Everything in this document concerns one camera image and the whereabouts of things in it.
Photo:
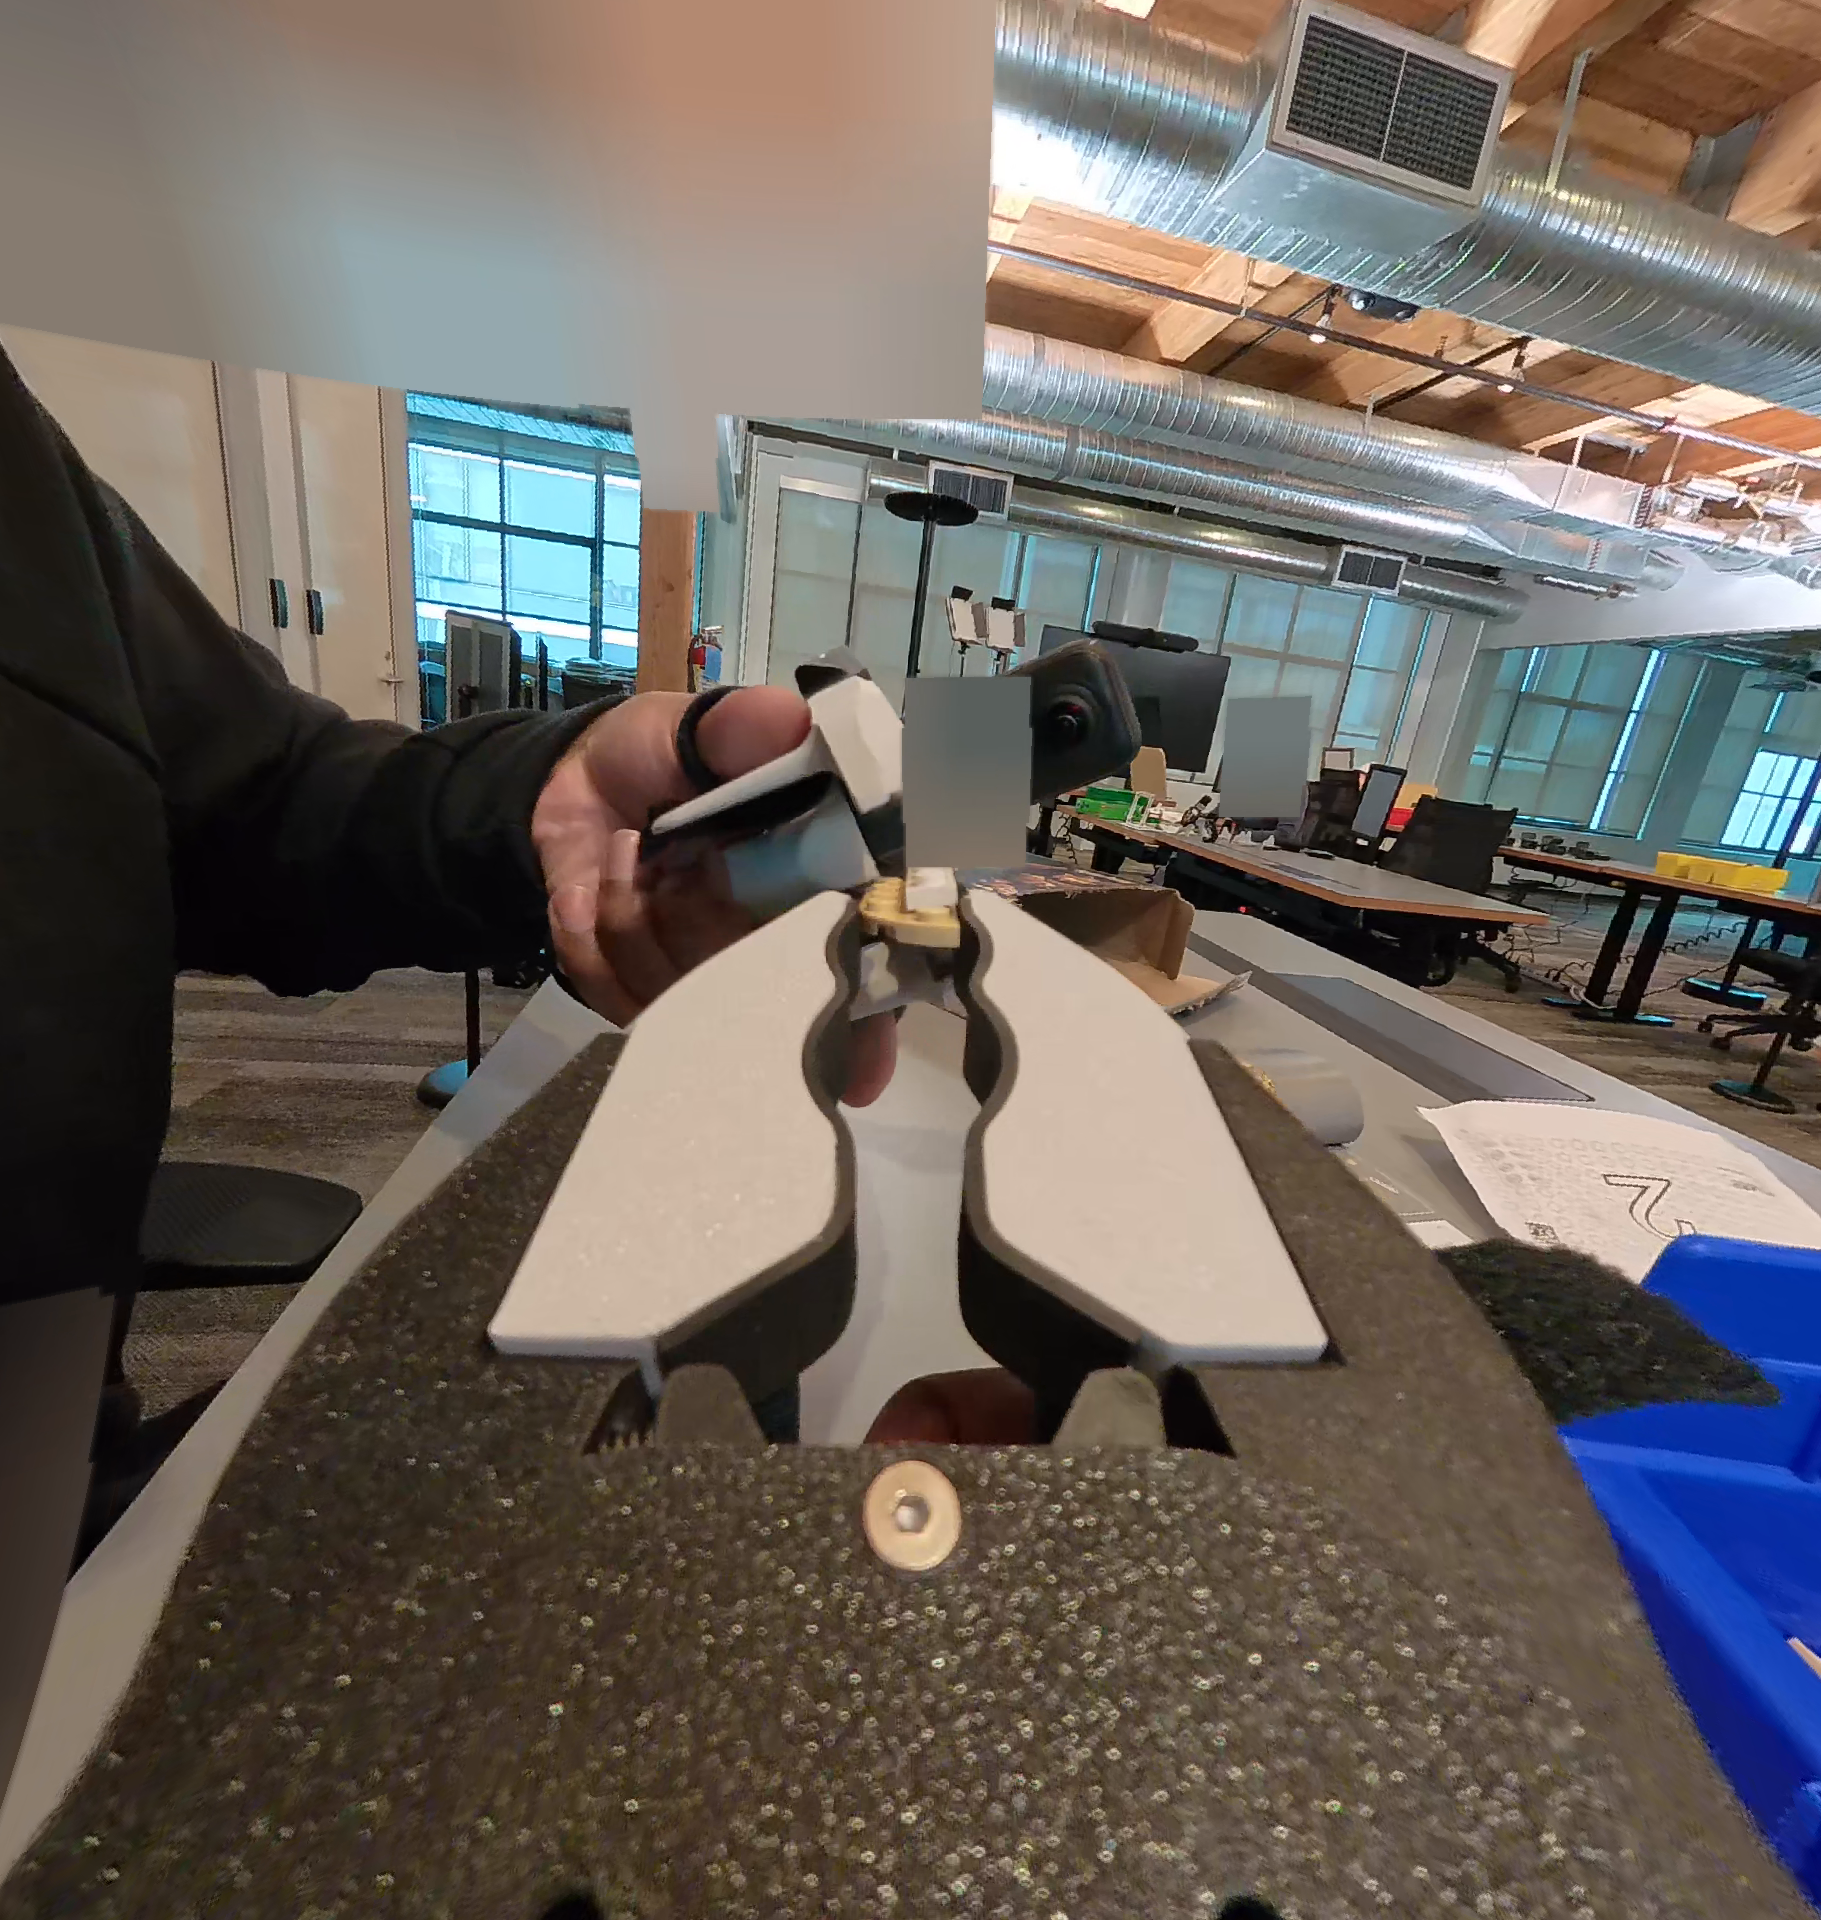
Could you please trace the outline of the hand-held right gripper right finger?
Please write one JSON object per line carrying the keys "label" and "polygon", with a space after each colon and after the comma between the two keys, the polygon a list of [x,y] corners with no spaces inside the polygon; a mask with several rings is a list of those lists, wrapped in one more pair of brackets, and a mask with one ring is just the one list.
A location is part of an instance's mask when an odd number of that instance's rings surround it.
{"label": "hand-held right gripper right finger", "polygon": [[1329,1336],[1216,1097],[1248,1079],[997,894],[962,904],[958,1295],[1052,1430],[1093,1374],[1304,1367]]}

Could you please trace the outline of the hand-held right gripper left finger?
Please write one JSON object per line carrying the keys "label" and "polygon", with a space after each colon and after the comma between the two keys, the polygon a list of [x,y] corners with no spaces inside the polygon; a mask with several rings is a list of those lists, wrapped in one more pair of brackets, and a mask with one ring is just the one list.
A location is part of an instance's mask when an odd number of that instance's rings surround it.
{"label": "hand-held right gripper left finger", "polygon": [[490,1320],[497,1352],[628,1363],[653,1390],[720,1366],[763,1403],[840,1340],[859,948],[854,900],[820,894],[635,1019]]}

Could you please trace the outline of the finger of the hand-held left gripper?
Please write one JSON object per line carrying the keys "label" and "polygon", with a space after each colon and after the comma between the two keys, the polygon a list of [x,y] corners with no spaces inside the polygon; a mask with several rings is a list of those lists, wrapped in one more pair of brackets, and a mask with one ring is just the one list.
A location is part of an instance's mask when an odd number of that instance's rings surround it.
{"label": "finger of the hand-held left gripper", "polygon": [[724,848],[730,900],[775,919],[818,894],[861,896],[882,871],[854,819],[794,819]]}
{"label": "finger of the hand-held left gripper", "polygon": [[799,666],[794,681],[874,871],[906,876],[897,708],[861,666]]}

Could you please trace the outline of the tan half-round brick plate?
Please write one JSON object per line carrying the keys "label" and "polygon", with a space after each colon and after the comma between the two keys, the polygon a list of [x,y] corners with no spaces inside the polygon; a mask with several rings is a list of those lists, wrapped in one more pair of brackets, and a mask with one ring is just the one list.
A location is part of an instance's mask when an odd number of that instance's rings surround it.
{"label": "tan half-round brick plate", "polygon": [[864,934],[897,948],[954,952],[962,943],[960,900],[953,915],[909,915],[904,909],[904,876],[878,876],[859,900]]}

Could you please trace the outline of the person's left forearm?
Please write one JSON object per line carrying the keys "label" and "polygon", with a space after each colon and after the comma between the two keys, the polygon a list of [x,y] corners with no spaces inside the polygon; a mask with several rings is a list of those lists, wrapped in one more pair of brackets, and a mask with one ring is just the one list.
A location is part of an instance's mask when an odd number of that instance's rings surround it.
{"label": "person's left forearm", "polygon": [[286,708],[305,719],[283,752],[255,766],[204,755],[196,770],[213,786],[170,794],[182,973],[294,997],[546,952],[538,799],[618,698],[425,734],[298,695]]}

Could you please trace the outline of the wood-edged office desk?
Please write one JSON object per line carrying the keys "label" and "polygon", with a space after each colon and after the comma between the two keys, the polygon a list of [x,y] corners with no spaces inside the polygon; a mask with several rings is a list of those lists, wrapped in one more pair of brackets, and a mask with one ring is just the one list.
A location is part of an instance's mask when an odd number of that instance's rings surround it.
{"label": "wood-edged office desk", "polygon": [[1520,967],[1508,945],[1550,925],[1548,915],[1525,904],[1351,860],[1239,841],[1199,842],[1078,812],[1058,824],[1088,844],[1102,875],[1141,862],[1199,913],[1251,915],[1420,991],[1447,985],[1461,964],[1483,956],[1503,976],[1505,991],[1518,993]]}
{"label": "wood-edged office desk", "polygon": [[1728,911],[1752,930],[1770,924],[1775,930],[1821,934],[1821,903],[1787,894],[1766,896],[1756,890],[1725,886],[1713,878],[1664,876],[1612,860],[1574,860],[1508,844],[1503,864],[1525,876],[1565,876],[1600,884],[1618,896],[1615,913],[1596,949],[1586,982],[1574,994],[1548,998],[1547,1006],[1569,1011],[1579,1020],[1615,1024],[1671,1026],[1672,1020],[1642,1008],[1663,949],[1671,939],[1678,909],[1702,903]]}

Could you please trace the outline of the person's left hand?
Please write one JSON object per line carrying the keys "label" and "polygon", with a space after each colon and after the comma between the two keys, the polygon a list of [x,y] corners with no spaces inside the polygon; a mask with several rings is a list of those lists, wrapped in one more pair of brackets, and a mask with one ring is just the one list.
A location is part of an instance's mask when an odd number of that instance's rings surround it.
{"label": "person's left hand", "polygon": [[[616,1024],[757,925],[701,848],[680,864],[637,868],[642,827],[694,797],[677,755],[690,708],[690,695],[672,692],[640,692],[611,708],[553,768],[533,808],[556,967],[586,1008]],[[695,724],[694,749],[733,781],[799,749],[807,726],[796,691],[730,691]],[[854,1022],[840,1100],[854,1108],[875,1101],[896,1064],[897,1019]]]}

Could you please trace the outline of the black computer monitor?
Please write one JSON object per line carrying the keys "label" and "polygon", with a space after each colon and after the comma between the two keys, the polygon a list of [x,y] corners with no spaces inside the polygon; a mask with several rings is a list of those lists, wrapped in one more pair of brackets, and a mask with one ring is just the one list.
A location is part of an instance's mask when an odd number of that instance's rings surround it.
{"label": "black computer monitor", "polygon": [[1152,706],[1154,719],[1138,719],[1144,749],[1165,755],[1170,771],[1210,771],[1210,751],[1230,677],[1230,661],[1202,652],[1192,636],[1101,619],[1093,633],[1046,624],[1039,653],[1072,641],[1094,638],[1122,675],[1138,709]]}

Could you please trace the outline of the opened cardboard box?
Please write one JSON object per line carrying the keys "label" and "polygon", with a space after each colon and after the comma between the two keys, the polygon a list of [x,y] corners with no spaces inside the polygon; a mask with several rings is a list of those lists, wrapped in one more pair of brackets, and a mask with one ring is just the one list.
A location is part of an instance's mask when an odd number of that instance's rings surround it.
{"label": "opened cardboard box", "polygon": [[1194,909],[1178,892],[1058,864],[969,876],[969,888],[1014,903],[1072,945],[1094,954],[1174,1019],[1242,991],[1251,968],[1220,977],[1186,973]]}

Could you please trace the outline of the black floor lamp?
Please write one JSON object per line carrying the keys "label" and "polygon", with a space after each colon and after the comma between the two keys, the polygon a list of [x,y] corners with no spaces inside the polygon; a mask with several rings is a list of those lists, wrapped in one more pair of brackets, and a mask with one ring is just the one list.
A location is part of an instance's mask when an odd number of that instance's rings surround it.
{"label": "black floor lamp", "polygon": [[962,498],[934,490],[888,494],[882,500],[882,508],[900,524],[919,527],[919,570],[913,589],[913,610],[904,666],[904,681],[909,684],[919,677],[923,617],[929,591],[935,533],[948,527],[973,526],[979,519],[979,513],[975,506],[969,506],[969,501]]}

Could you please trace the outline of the blue floor stand base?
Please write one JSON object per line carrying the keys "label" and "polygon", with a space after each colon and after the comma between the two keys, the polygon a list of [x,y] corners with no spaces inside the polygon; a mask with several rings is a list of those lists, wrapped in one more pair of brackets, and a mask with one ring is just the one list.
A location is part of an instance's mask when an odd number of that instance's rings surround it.
{"label": "blue floor stand base", "polygon": [[461,1059],[431,1070],[417,1082],[417,1101],[431,1110],[441,1110],[469,1084],[483,1059],[483,1022],[481,1022],[481,976],[478,968],[464,968],[464,1052]]}

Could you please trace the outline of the black office chair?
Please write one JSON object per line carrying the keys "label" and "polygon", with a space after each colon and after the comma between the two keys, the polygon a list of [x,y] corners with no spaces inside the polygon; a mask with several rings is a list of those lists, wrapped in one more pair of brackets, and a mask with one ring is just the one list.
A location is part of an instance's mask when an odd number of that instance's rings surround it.
{"label": "black office chair", "polygon": [[[1379,855],[1378,871],[1485,899],[1514,819],[1513,810],[1425,796],[1414,803],[1394,842]],[[1503,977],[1503,991],[1516,994],[1520,967],[1493,945],[1505,930],[1508,922],[1453,919],[1431,930],[1402,933],[1400,964],[1414,985],[1441,988],[1463,963],[1479,959]]]}
{"label": "black office chair", "polygon": [[164,1159],[138,1224],[138,1292],[304,1283],[361,1215],[344,1185]]}
{"label": "black office chair", "polygon": [[1807,1050],[1821,1038],[1821,930],[1809,937],[1803,954],[1785,954],[1778,948],[1739,948],[1735,960],[1762,973],[1782,998],[1762,1019],[1742,1020],[1727,1036],[1713,1038],[1713,1049],[1728,1052],[1737,1040],[1762,1036],[1766,1050],[1747,1079],[1713,1081],[1711,1093],[1764,1114],[1792,1117],[1795,1101],[1770,1084],[1770,1076],[1787,1045]]}

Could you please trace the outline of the white instruction sheet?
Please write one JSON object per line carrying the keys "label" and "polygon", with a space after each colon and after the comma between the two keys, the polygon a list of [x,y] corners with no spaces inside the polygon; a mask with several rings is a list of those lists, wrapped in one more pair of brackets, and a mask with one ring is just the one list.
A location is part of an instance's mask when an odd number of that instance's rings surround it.
{"label": "white instruction sheet", "polygon": [[1821,1215],[1744,1144],[1560,1101],[1425,1110],[1498,1231],[1642,1283],[1686,1237],[1821,1249]]}

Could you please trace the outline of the person's black jacket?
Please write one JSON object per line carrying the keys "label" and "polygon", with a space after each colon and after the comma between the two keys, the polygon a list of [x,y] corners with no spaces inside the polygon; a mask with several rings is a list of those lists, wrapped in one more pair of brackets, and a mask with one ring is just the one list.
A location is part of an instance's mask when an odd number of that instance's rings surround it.
{"label": "person's black jacket", "polygon": [[166,698],[281,679],[0,348],[0,1305],[114,1283],[170,1100]]}

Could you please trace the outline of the glass window wall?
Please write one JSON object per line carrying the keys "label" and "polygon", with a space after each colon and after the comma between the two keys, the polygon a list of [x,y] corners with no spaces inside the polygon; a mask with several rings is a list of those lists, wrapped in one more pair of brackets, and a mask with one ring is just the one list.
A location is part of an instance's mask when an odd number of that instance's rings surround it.
{"label": "glass window wall", "polygon": [[1821,647],[1691,641],[1485,652],[1446,797],[1631,860],[1821,860]]}

